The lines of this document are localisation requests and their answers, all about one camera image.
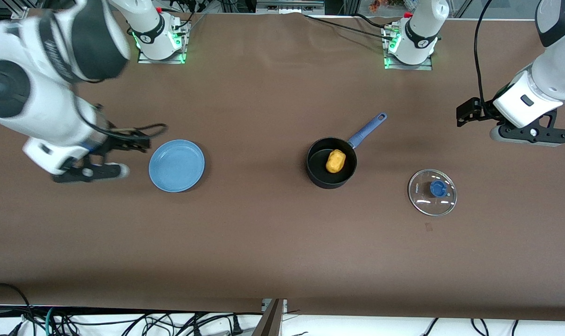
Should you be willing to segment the glass lid with blue knob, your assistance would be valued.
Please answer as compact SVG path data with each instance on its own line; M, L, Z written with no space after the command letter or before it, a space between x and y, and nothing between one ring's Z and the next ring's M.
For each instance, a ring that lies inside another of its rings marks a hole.
M436 169L423 169L409 180L407 194L419 212L430 217L449 214L457 204L457 190L448 175Z

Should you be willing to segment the yellow potato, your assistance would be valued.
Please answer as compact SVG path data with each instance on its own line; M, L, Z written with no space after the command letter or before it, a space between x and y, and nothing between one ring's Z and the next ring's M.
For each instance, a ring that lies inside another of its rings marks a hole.
M344 168L345 162L345 153L338 149L334 149L329 153L327 162L325 164L325 169L330 174L337 174Z

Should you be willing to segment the blue round plate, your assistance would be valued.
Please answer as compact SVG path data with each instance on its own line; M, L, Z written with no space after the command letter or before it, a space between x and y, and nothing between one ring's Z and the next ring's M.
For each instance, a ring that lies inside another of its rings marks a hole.
M172 140L153 153L148 174L158 189L167 193L187 191L199 182L205 171L205 156L189 140Z

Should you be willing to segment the brown table cover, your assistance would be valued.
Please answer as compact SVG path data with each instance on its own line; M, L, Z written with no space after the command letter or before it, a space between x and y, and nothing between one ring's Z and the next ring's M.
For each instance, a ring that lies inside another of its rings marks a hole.
M118 126L169 125L153 148L201 147L184 193L157 189L139 152L109 156L125 179L54 183L0 125L0 282L35 305L246 312L286 298L313 315L565 320L565 144L456 126L478 94L475 26L447 21L433 70L405 71L384 67L376 38L300 14L209 14L185 64L82 84ZM312 144L383 112L354 175L314 185ZM453 181L449 214L411 204L423 169Z

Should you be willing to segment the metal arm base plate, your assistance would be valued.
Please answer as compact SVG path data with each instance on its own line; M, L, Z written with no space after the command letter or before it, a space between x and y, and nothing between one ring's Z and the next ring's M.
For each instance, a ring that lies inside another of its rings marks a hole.
M381 30L382 36L392 37L392 41L383 41L383 57L384 57L384 67L387 70L433 70L432 54L428 55L425 61L421 64L405 64L400 62L400 60L390 51L390 47L395 45L395 42L400 39L399 26L396 25L397 22L393 22L391 25L384 25Z
M189 21L179 17L161 13L165 19L164 31L148 44L149 38L139 38L132 32L136 46L139 49L138 62L147 64L184 64L186 63L187 47L190 34Z

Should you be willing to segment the aluminium frame profile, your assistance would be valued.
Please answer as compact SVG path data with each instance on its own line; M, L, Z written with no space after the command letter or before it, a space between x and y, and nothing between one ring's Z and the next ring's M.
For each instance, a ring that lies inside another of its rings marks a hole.
M257 14L325 15L324 0L255 0Z

